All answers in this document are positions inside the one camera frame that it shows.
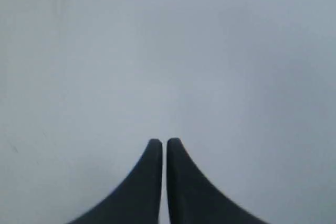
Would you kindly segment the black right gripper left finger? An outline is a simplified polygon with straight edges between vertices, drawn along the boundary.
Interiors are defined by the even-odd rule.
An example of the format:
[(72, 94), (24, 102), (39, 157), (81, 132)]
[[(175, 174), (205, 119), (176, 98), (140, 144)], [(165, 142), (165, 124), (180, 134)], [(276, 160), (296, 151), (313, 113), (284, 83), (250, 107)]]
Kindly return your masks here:
[(162, 170), (162, 142), (151, 139), (120, 185), (71, 223), (159, 223)]

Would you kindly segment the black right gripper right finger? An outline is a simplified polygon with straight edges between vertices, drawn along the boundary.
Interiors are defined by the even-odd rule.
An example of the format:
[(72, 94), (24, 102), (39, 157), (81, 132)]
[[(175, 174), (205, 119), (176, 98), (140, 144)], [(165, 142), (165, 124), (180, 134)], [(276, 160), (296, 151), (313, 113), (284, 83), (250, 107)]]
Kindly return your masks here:
[(170, 223), (265, 223), (223, 195), (179, 138), (167, 142), (166, 187)]

